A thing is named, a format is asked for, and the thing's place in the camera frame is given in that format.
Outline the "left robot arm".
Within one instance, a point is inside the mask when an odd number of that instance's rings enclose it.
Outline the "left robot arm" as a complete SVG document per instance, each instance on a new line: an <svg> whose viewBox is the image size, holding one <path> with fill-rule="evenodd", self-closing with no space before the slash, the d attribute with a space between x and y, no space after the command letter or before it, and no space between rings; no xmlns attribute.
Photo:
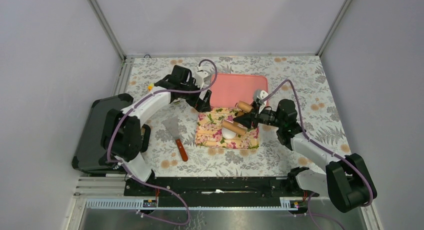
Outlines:
<svg viewBox="0 0 424 230"><path fill-rule="evenodd" d="M148 196L155 190L155 182L150 178L153 171L142 156L142 125L178 99L185 100L199 113L209 112L212 92L205 81L210 77L211 73L200 66L190 70L175 65L172 72L154 83L140 100L107 112L100 140L106 160L122 166L129 176L137 179L135 187L142 195Z"/></svg>

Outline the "floral cutting board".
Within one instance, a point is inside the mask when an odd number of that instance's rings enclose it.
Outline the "floral cutting board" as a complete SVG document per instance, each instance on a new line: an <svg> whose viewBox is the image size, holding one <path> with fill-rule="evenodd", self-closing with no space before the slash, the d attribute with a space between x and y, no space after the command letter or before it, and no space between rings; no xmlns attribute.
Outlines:
<svg viewBox="0 0 424 230"><path fill-rule="evenodd" d="M210 148L225 148L239 150L254 150L259 147L259 129L247 129L241 124L235 123L233 118L240 112L237 108L216 107L210 112L199 113L195 131L194 143L197 146ZM228 122L239 131L222 126Z"/></svg>

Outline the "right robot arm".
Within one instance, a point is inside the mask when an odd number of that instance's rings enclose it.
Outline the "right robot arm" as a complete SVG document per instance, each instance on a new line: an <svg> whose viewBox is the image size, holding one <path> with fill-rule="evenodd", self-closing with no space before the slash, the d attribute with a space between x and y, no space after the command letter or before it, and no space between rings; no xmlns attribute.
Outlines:
<svg viewBox="0 0 424 230"><path fill-rule="evenodd" d="M299 196L304 191L328 197L342 213L357 207L367 207L378 193L364 159L357 153L341 156L328 149L306 134L298 123L295 102L280 100L276 110L262 107L257 99L252 104L239 101L236 107L241 111L234 122L248 129L259 124L276 127L278 141L289 150L311 160L323 173L307 167L293 168L287 175L287 191Z"/></svg>

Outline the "wooden double-ended roller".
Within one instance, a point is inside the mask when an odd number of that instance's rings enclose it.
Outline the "wooden double-ended roller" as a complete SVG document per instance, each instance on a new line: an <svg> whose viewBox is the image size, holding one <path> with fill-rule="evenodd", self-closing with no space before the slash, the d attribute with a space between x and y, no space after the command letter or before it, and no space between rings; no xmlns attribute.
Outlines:
<svg viewBox="0 0 424 230"><path fill-rule="evenodd" d="M221 133L226 139L234 139L236 136L243 137L250 127L249 122L246 125L243 121L249 117L248 114L254 107L244 101L239 101L235 107L237 110L235 117L232 120L223 120L221 123Z"/></svg>

